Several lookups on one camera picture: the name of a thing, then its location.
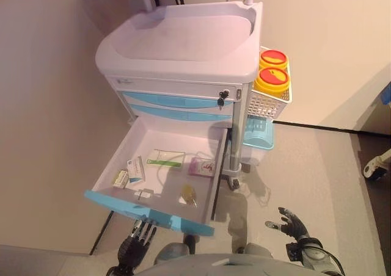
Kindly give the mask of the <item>left robot hand black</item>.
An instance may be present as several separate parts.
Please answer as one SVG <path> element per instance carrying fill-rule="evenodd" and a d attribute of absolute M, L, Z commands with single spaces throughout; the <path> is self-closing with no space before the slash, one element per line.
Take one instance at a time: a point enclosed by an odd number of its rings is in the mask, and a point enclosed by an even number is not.
<path fill-rule="evenodd" d="M 156 233 L 152 223 L 136 220 L 130 235 L 122 242 L 118 251 L 119 268 L 121 271 L 133 271 L 137 268 Z"/>

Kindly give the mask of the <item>right robot hand black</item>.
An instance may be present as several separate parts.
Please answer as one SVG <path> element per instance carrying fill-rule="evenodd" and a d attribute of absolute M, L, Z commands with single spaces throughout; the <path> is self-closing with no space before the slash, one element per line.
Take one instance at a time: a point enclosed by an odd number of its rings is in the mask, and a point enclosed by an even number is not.
<path fill-rule="evenodd" d="M 278 207 L 278 210 L 279 213 L 282 215 L 281 220 L 284 222 L 284 224 L 266 221 L 266 227 L 273 230 L 279 230 L 282 233 L 295 238 L 296 241 L 302 238 L 310 237 L 307 228 L 295 213 L 283 207 Z"/>

